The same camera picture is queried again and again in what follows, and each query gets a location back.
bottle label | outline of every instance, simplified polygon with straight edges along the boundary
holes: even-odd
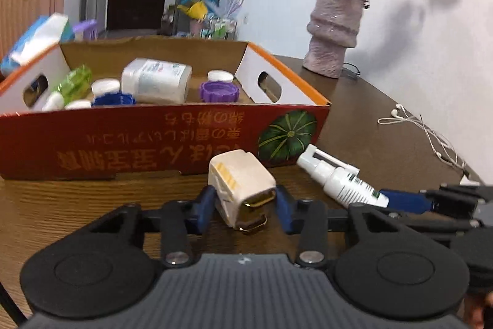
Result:
[[[383,208],[389,204],[389,199],[385,195],[379,193],[352,173],[348,173],[341,180],[341,184],[343,187],[337,195],[337,201],[345,207],[348,207],[353,202],[361,202]]]
[[[137,93],[165,97],[178,88],[186,66],[178,63],[148,60],[137,72]]]

gray ridged panel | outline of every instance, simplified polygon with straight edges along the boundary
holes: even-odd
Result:
[[[124,312],[79,322],[36,314],[22,326],[22,329],[299,328],[467,329],[467,326],[454,316],[417,323],[375,318],[344,301],[322,272],[297,268],[281,254],[204,254],[192,267],[165,271],[154,290]]]

pumpkin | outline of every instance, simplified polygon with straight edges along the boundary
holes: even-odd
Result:
[[[278,117],[258,138],[258,158],[280,163],[297,158],[310,144],[316,118],[306,110],[293,110]]]

cardboard box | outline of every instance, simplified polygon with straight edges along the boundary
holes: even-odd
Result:
[[[136,57],[192,66],[186,103],[37,112],[69,69],[85,64],[93,80],[120,78]],[[200,102],[198,86],[213,69],[235,74],[238,103]],[[41,75],[49,88],[28,108],[25,90]],[[293,164],[317,140],[329,108],[326,98],[252,43],[143,37],[56,45],[0,84],[0,175],[198,174],[208,171],[214,155],[238,148],[266,166]]]

wooden table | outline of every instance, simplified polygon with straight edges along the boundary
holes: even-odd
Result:
[[[425,134],[411,124],[379,126],[395,101],[359,79],[327,79],[283,61],[332,101],[332,110],[317,144],[322,150],[361,169],[360,177],[377,189],[408,191],[457,183],[460,174],[432,154]],[[279,184],[297,198],[331,201],[297,166],[272,169]],[[29,308],[19,287],[23,263],[37,250],[124,203],[158,208],[172,199],[193,199],[206,185],[206,175],[149,179],[142,175],[113,181],[0,181],[0,281],[24,313]],[[342,234],[330,234],[332,253],[344,248]],[[252,236],[227,229],[216,215],[203,249],[214,253],[294,253],[297,236],[284,235],[275,218],[268,230]],[[146,238],[145,250],[159,254],[157,235]],[[14,328],[0,309],[0,327]]]

